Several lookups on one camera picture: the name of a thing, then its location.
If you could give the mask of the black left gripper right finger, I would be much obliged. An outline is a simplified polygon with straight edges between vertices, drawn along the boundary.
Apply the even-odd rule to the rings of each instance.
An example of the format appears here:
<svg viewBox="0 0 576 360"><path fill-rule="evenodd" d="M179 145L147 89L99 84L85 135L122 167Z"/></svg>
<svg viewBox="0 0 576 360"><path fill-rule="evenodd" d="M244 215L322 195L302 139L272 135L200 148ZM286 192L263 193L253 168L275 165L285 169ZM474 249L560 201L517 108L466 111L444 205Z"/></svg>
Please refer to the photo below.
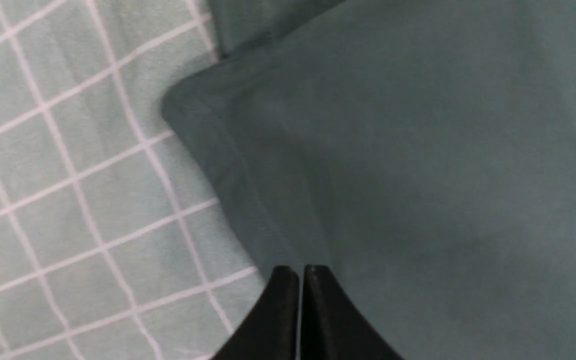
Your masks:
<svg viewBox="0 0 576 360"><path fill-rule="evenodd" d="M302 360L402 358L366 321L329 267L306 265L302 279Z"/></svg>

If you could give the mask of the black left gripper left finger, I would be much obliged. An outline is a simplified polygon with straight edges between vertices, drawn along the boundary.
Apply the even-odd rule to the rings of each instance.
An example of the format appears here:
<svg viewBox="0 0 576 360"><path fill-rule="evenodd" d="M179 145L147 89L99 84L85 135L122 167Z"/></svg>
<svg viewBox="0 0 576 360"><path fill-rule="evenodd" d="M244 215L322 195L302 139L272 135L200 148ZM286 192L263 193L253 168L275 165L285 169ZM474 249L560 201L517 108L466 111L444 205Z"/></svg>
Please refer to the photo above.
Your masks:
<svg viewBox="0 0 576 360"><path fill-rule="evenodd" d="M294 360L300 280L294 269L274 267L258 301L214 360Z"/></svg>

